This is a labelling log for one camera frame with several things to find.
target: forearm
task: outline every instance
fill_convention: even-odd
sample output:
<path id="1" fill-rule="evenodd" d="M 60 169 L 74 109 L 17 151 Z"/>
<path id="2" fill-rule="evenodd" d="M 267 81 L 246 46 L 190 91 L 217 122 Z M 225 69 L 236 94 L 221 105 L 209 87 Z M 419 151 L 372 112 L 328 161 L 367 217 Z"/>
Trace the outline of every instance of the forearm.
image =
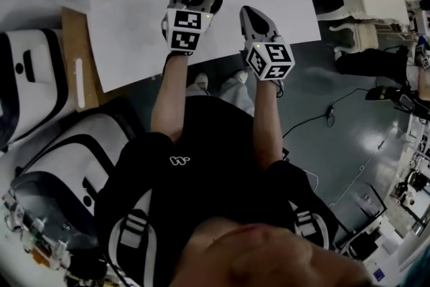
<path id="1" fill-rule="evenodd" d="M 260 168 L 282 160 L 282 130 L 277 112 L 276 85 L 258 81 L 255 96 L 253 145 Z"/>
<path id="2" fill-rule="evenodd" d="M 169 59 L 150 121 L 151 132 L 163 133 L 173 142 L 182 134 L 187 68 L 187 56 L 178 55 Z"/>
<path id="3" fill-rule="evenodd" d="M 418 74 L 418 96 L 424 101 L 430 101 L 430 85 L 428 85 L 423 67 L 419 68 Z"/>

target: wooden board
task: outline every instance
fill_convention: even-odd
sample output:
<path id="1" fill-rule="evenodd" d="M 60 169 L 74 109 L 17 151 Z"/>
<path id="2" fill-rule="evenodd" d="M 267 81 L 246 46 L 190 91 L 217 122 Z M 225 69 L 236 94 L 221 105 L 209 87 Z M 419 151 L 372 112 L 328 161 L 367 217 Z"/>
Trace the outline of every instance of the wooden board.
<path id="1" fill-rule="evenodd" d="M 101 88 L 84 13 L 63 7 L 62 39 L 67 81 L 78 112 L 96 108 L 123 94 L 123 89 L 104 93 Z"/>

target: white shoe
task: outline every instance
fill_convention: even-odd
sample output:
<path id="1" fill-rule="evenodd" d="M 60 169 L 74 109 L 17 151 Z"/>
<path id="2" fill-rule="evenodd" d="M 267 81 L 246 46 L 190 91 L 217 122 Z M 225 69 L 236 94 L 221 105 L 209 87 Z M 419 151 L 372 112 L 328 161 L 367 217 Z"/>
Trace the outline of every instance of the white shoe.
<path id="1" fill-rule="evenodd" d="M 233 75 L 233 78 L 238 79 L 242 84 L 245 84 L 248 79 L 248 72 L 241 70 Z"/>
<path id="2" fill-rule="evenodd" d="M 196 84 L 200 89 L 208 89 L 209 78 L 206 73 L 199 73 L 194 80 L 194 84 Z"/>

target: white wall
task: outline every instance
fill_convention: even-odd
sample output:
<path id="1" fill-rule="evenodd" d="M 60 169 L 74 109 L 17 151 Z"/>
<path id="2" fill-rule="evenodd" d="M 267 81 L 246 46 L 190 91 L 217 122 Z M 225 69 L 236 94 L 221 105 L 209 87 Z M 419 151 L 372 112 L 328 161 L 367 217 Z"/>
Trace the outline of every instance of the white wall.
<path id="1" fill-rule="evenodd" d="M 47 0 L 0 0 L 0 32 L 61 28 L 61 7 Z"/>

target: white logo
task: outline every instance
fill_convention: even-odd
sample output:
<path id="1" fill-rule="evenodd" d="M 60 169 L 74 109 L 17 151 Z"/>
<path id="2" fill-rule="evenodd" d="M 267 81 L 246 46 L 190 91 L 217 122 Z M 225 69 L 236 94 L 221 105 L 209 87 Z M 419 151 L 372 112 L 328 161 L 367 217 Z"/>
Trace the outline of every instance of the white logo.
<path id="1" fill-rule="evenodd" d="M 189 157 L 170 157 L 170 162 L 173 165 L 185 165 L 188 161 L 190 161 Z"/>
<path id="2" fill-rule="evenodd" d="M 198 21 L 197 15 L 194 13 L 189 13 L 187 21 L 178 21 L 178 23 L 182 26 L 188 26 L 190 24 L 192 26 L 197 26 L 197 21 Z"/>
<path id="3" fill-rule="evenodd" d="M 182 40 L 182 35 L 181 35 L 181 34 L 177 34 L 177 35 L 176 35 L 176 41 L 179 41 L 179 45 L 180 45 L 180 47 L 185 47 L 185 48 L 188 48 L 188 44 L 189 44 L 190 42 L 194 42 L 194 39 L 195 39 L 195 38 L 196 38 L 195 36 L 191 35 L 191 36 L 189 37 L 189 42 L 187 43 L 187 42 L 185 42 L 185 40 Z"/>
<path id="4" fill-rule="evenodd" d="M 281 75 L 284 74 L 283 71 L 281 71 L 280 67 L 274 67 L 270 73 L 270 75 L 274 75 L 276 78 L 280 77 Z"/>
<path id="5" fill-rule="evenodd" d="M 274 59 L 283 60 L 284 56 L 282 55 L 282 51 L 284 50 L 283 46 L 278 47 L 269 47 L 271 57 Z"/>

